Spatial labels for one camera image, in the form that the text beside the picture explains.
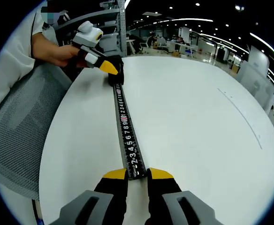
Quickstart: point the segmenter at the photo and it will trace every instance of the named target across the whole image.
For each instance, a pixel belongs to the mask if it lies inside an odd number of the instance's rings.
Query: white robotic hand
[[[95,49],[92,49],[102,36],[103,31],[101,29],[93,27],[92,23],[86,21],[78,27],[78,32],[72,41],[81,48],[80,51],[85,52],[85,54],[79,53],[79,55],[84,56],[88,67],[98,67],[104,72],[117,75],[118,71],[114,65],[107,60],[107,57]]]

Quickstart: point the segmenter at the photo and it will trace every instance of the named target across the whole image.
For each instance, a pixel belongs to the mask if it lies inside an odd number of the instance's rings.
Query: ceiling
[[[237,11],[235,5],[244,7],[243,11]],[[145,12],[158,12],[159,16],[145,16]],[[204,21],[169,21],[158,23],[155,26],[180,27],[187,24],[188,28],[198,33],[204,33],[229,41],[247,50],[251,45],[269,57],[270,69],[274,72],[274,52],[264,43],[252,37],[253,33],[268,42],[274,48],[274,4],[267,5],[257,0],[233,0],[233,1],[203,1],[181,0],[162,3],[153,0],[131,0],[126,8],[126,25],[131,30],[154,22],[169,20],[170,18],[201,18],[210,19],[213,22]],[[243,55],[243,51],[237,50],[237,55]]]

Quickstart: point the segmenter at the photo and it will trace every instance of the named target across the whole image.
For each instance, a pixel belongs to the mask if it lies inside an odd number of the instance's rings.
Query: box
[[[154,42],[154,45],[152,47],[153,49],[158,49],[158,43],[157,42]]]
[[[181,57],[181,54],[179,52],[173,52],[172,55],[175,57]]]

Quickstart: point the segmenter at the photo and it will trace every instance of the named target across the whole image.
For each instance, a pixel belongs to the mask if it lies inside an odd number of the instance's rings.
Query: shelf
[[[119,12],[120,12],[119,8],[113,8],[113,9],[102,10],[102,11],[82,15],[82,16],[79,16],[75,19],[69,20],[66,23],[58,26],[55,29],[55,32],[56,33],[60,33],[60,32],[68,33],[68,32],[77,30],[77,28],[87,20],[93,24],[116,20],[117,14]]]
[[[98,26],[98,28],[100,28],[104,32],[104,34],[111,34],[115,32],[116,24]]]
[[[112,55],[120,55],[120,56],[122,56],[122,51],[120,51],[120,49],[118,48],[117,50],[109,51],[109,52],[104,52],[103,54],[105,54],[106,56],[112,56]]]

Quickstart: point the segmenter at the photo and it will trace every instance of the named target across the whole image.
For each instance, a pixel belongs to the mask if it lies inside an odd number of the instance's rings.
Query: mesh chair back
[[[0,183],[38,200],[46,135],[71,81],[62,70],[40,65],[19,80],[0,104]]]

